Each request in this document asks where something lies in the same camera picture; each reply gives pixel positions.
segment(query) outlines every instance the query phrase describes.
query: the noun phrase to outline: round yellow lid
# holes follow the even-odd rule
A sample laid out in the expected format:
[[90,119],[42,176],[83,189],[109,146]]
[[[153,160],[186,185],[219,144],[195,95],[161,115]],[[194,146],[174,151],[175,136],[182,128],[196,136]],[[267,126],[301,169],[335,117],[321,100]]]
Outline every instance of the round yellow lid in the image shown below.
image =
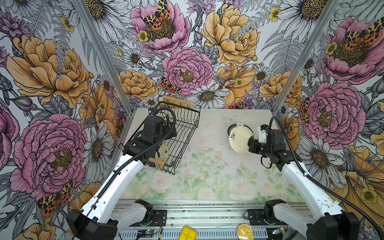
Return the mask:
[[255,235],[253,234],[252,228],[247,224],[242,224],[237,229],[237,237],[240,240],[253,240]]

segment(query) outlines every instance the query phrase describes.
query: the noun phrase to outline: orange peony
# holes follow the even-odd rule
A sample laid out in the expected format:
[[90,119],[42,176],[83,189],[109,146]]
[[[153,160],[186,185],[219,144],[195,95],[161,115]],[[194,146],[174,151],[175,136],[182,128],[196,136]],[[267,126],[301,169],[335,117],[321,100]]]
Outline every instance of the orange peony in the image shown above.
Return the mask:
[[[221,16],[211,12],[205,20],[201,34],[209,41],[205,45],[217,46],[219,63],[242,66],[248,61],[247,58],[255,55],[260,32],[257,32],[257,27],[250,31],[244,28],[249,28],[251,22],[249,17],[240,14],[239,9],[225,4]],[[233,36],[240,31],[244,31],[242,36]]]
[[[352,202],[379,224],[384,224],[384,162],[365,146],[349,146],[346,149],[344,161],[347,169],[340,173],[347,180],[347,185],[339,189],[333,185],[334,192]],[[347,212],[353,212],[357,217],[362,216],[354,209],[341,202]]]
[[113,103],[107,97],[109,93],[103,89],[102,85],[97,84],[96,90],[92,90],[92,97],[88,96],[84,99],[79,109],[81,123],[85,126],[97,125],[100,123],[107,125],[107,130],[114,136],[115,134],[115,118],[112,110]]
[[229,95],[225,96],[225,104],[235,103],[240,98],[246,95],[246,91],[249,93],[252,90],[252,81],[255,75],[256,69],[240,68],[229,64],[225,67],[220,67],[214,75],[219,80],[226,81],[222,89],[228,88]]
[[[267,78],[267,84],[264,84],[260,87],[260,97],[271,99],[274,96],[277,96],[281,93],[288,76],[291,71],[285,72],[284,74],[278,73]],[[298,100],[301,98],[301,85],[303,83],[303,77],[298,76],[296,82],[293,84],[291,90],[288,93],[285,102],[293,108],[298,104]]]
[[288,138],[291,142],[293,149],[296,150],[300,141],[299,119],[294,118],[293,116],[291,118],[288,118],[287,116],[286,118],[283,118],[281,120],[281,123],[283,124],[285,131],[287,132]]
[[44,227],[39,223],[35,223],[14,240],[54,240],[56,239],[55,232],[56,227],[52,227],[48,223]]
[[[122,71],[118,78],[128,99],[134,96],[144,100],[144,98],[155,96],[158,93],[156,82],[141,71]],[[114,90],[114,95],[116,98],[119,98],[116,89]]]
[[86,204],[96,194],[101,185],[102,184],[100,182],[91,182],[90,184],[85,185],[77,198],[71,202],[70,209],[80,210],[83,205]]
[[88,70],[74,49],[67,48],[59,81],[56,58],[59,46],[52,39],[46,39],[43,43],[39,38],[23,35],[21,40],[15,37],[13,44],[24,58],[8,56],[7,70],[21,88],[19,93],[22,96],[44,96],[41,104],[45,104],[55,94],[65,98],[70,108],[75,108],[91,92]]

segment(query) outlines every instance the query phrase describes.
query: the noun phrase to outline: wire dish rack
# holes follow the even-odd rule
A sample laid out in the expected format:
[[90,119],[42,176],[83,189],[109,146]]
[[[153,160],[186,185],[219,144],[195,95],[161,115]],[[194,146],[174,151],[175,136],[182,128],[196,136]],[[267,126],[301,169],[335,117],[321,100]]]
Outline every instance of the wire dish rack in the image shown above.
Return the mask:
[[[158,100],[157,108],[166,107],[174,111],[176,115],[175,128],[177,136],[162,142],[168,148],[168,159],[164,167],[156,167],[161,171],[175,175],[175,170],[183,157],[193,133],[199,125],[201,106],[170,96],[159,96]],[[167,113],[166,111],[161,111],[157,115],[166,118]]]

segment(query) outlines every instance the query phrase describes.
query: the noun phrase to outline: wooden handle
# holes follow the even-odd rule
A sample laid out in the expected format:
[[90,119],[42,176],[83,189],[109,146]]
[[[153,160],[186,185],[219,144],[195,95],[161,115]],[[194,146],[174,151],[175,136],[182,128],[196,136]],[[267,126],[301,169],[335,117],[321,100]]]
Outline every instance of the wooden handle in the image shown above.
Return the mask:
[[153,162],[153,163],[157,163],[158,165],[161,165],[161,166],[164,166],[164,165],[165,165],[164,162],[162,162],[162,161],[160,161],[160,160],[157,160],[157,159],[155,159],[155,158],[152,158],[152,157],[150,157],[150,158],[148,159],[148,161]]
[[184,100],[181,100],[181,99],[177,99],[177,98],[174,98],[174,97],[170,97],[170,96],[163,96],[163,98],[171,100],[171,101],[179,102],[179,103],[188,104],[188,105],[191,105],[191,106],[194,106],[194,107],[197,106],[195,103],[187,102],[187,101],[184,101]]

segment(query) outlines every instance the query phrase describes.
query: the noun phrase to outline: floral tablecloth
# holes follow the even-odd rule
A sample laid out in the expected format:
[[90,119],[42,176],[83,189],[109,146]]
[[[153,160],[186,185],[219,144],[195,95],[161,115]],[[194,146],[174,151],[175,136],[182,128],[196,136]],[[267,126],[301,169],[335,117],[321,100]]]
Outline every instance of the floral tablecloth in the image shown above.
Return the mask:
[[[137,110],[128,137],[146,116],[147,109]],[[275,166],[266,169],[260,155],[239,154],[229,146],[227,128],[231,124],[241,122],[255,132],[257,126],[269,123],[271,116],[269,110],[202,109],[199,127],[175,175],[147,165],[121,199],[303,202],[294,185]]]

